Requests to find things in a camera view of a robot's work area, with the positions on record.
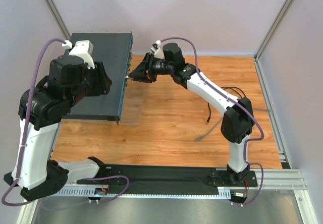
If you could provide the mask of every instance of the black cable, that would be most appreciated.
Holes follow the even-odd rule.
[[[246,97],[246,94],[243,92],[243,90],[242,89],[240,89],[240,88],[238,88],[238,87],[235,87],[235,86],[231,86],[231,87],[229,87],[229,86],[224,86],[224,87],[221,87],[223,90],[226,90],[226,89],[231,89],[231,90],[233,90],[234,92],[236,92],[237,93],[237,95],[240,97],[240,99],[242,99],[242,95],[237,91],[237,90],[235,90],[234,88],[236,88],[236,89],[238,89],[238,90],[240,90],[241,92],[242,92],[242,94],[244,95],[244,97]],[[210,120],[211,120],[211,108],[210,108],[210,104],[209,103],[207,103],[207,107],[208,107],[208,112],[209,112],[209,114],[208,114],[208,118],[207,118],[207,120],[206,120],[206,124],[208,124],[209,122],[210,122]]]
[[[236,86],[232,86],[232,87],[230,87],[230,88],[231,88],[231,89],[235,88],[235,89],[240,90],[240,91],[241,91],[241,93],[243,94],[243,96],[244,96],[244,97],[247,97],[247,96],[246,96],[246,94],[243,92],[243,90],[242,90],[242,89],[240,89],[240,88],[238,88],[238,87],[236,87]]]
[[[206,120],[206,124],[208,124],[210,122],[211,119],[211,108],[210,108],[210,103],[207,103],[207,107],[208,107],[208,118]]]
[[[235,90],[235,89],[233,89],[233,87],[222,87],[222,89],[224,89],[224,90],[226,90],[226,89],[231,89],[231,90],[233,90],[234,92],[236,92],[237,93],[237,95],[240,97],[240,99],[242,99],[243,97],[241,96],[241,94],[237,91],[237,90]]]

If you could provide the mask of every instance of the metal frame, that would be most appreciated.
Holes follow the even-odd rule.
[[[294,190],[299,212],[304,223],[318,224],[307,190]]]
[[[61,30],[63,37],[66,40],[69,40],[71,37],[71,34],[69,33],[64,21],[62,20],[61,15],[59,14],[59,11],[57,10],[54,1],[53,0],[44,0],[46,5],[48,6],[49,11],[51,12],[52,16],[54,17],[54,20],[57,23],[57,26]]]
[[[285,0],[283,6],[282,6],[281,10],[279,11],[278,15],[276,16],[276,18],[275,18],[269,32],[267,33],[266,37],[264,38],[263,42],[260,45],[259,50],[257,51],[257,53],[254,56],[254,58],[256,60],[261,57],[261,55],[264,52],[265,48],[267,47],[270,39],[272,38],[272,36],[276,32],[277,28],[279,27],[280,23],[282,22],[283,18],[287,14],[287,12],[288,12],[289,8],[291,7],[293,1],[294,0]]]
[[[31,224],[38,200],[21,207],[16,224]]]
[[[263,72],[262,72],[261,66],[260,66],[260,64],[258,62],[258,59],[254,59],[254,65],[255,65],[255,68],[256,68],[256,71],[257,71],[257,75],[258,75],[258,79],[259,79],[259,82],[260,82],[260,87],[261,87],[261,90],[262,90],[262,94],[263,94],[263,97],[264,97],[266,108],[271,109],[271,110],[268,111],[268,115],[269,115],[269,120],[270,120],[272,129],[273,129],[275,142],[277,144],[279,157],[281,159],[281,162],[288,162],[289,163],[289,161],[288,161],[288,153],[287,153],[286,147],[284,147],[284,138],[283,138],[283,136],[281,134],[282,131],[281,131],[281,128],[280,128],[280,126],[278,124],[276,113],[275,113],[275,110],[273,108],[273,104],[272,104],[272,101],[271,101],[271,98],[270,98],[268,87],[266,85],[265,78],[263,76]]]
[[[270,30],[268,31],[265,39],[263,40],[259,50],[254,55],[254,63],[256,67],[256,71],[258,74],[259,82],[261,85],[261,89],[263,92],[264,100],[266,103],[266,107],[268,109],[271,109],[271,111],[268,112],[270,122],[273,128],[273,133],[275,136],[275,141],[277,143],[277,147],[279,150],[279,155],[281,162],[288,162],[288,153],[286,152],[286,148],[284,147],[284,139],[281,135],[281,129],[279,127],[279,124],[277,122],[277,117],[275,114],[275,111],[273,111],[272,103],[270,94],[268,92],[268,88],[266,86],[265,79],[263,77],[263,73],[261,70],[261,65],[259,64],[259,59],[262,56],[264,50],[266,49],[269,41],[271,40],[272,36],[276,32],[277,28],[279,27],[280,23],[284,19],[286,13],[288,12],[289,8],[291,7],[291,4],[294,0],[285,0],[281,10],[279,11],[276,19],[274,20]],[[46,4],[48,5],[49,10],[51,11],[58,27],[62,31],[63,35],[66,39],[70,37],[70,34],[68,32],[68,29],[66,28],[60,14],[57,11],[57,8],[55,7],[55,4],[52,0],[45,0]],[[261,171],[259,169],[253,169],[256,172],[256,177],[258,180],[261,178]],[[80,196],[80,195],[87,195],[89,192],[91,194],[94,194],[94,189],[97,187],[96,185],[66,185],[57,195],[60,196]],[[219,188],[219,191],[224,194],[220,194],[219,197],[223,197],[222,195],[225,195],[227,197],[226,193],[233,189],[240,189],[240,188],[226,188],[222,187]],[[315,213],[313,211],[313,207],[311,205],[311,201],[308,196],[308,192],[306,190],[306,185],[304,182],[304,179],[302,177],[300,170],[264,170],[264,182],[263,182],[263,189],[267,190],[294,190],[295,197],[297,199],[298,208],[301,213],[301,217],[303,219],[304,223],[310,223],[315,224],[318,223]],[[124,195],[123,197],[143,197],[143,198],[217,198],[216,196],[134,196],[134,195]],[[35,209],[36,209],[37,201],[23,206],[18,218],[17,223],[31,223],[32,217],[34,215]]]

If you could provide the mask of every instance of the white wall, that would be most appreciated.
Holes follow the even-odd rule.
[[[29,88],[33,68],[43,44],[54,37],[62,38],[54,19],[43,0],[0,0],[0,177],[12,171],[19,145],[18,106],[22,93]],[[51,59],[63,51],[59,44],[46,53],[40,76],[48,74]],[[2,196],[8,185],[0,181]],[[7,198],[21,202],[20,189]],[[0,222],[15,223],[19,207],[0,204]]]
[[[132,31],[135,53],[157,39],[183,36],[200,54],[254,55],[285,0],[54,1],[70,32]]]
[[[323,0],[295,0],[260,64],[292,167],[301,169],[323,223]]]

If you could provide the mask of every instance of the white bracket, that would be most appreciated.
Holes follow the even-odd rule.
[[[157,59],[162,59],[164,57],[164,52],[161,49],[162,42],[161,41],[156,41],[157,48],[152,47],[150,50],[153,53],[153,56]]]
[[[75,46],[70,51],[70,55],[78,56],[87,63],[88,69],[95,68],[94,61],[92,58],[93,44],[89,40],[77,41]]]
[[[69,40],[65,40],[65,44],[62,43],[62,48],[64,48],[65,50],[72,49],[72,47],[72,43]]]

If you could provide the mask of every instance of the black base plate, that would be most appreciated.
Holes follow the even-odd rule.
[[[240,179],[239,181],[232,181],[232,174],[224,170],[212,170],[212,185],[217,187],[245,187],[246,181],[249,184],[249,187],[257,187],[257,178],[254,171],[249,171],[245,177]]]
[[[177,166],[146,166],[146,165],[118,165],[106,164],[105,172],[101,177],[125,175],[130,184],[127,194],[151,195],[217,195],[217,187],[245,187],[245,182],[233,185],[229,181],[215,182],[212,173],[219,173],[225,179],[227,171],[218,171],[212,167],[177,167]],[[249,186],[257,186],[253,171],[246,175]],[[110,193],[119,193],[125,187],[124,179],[110,182]],[[89,184],[88,181],[78,181],[78,184]],[[91,182],[91,184],[104,184],[104,181]]]

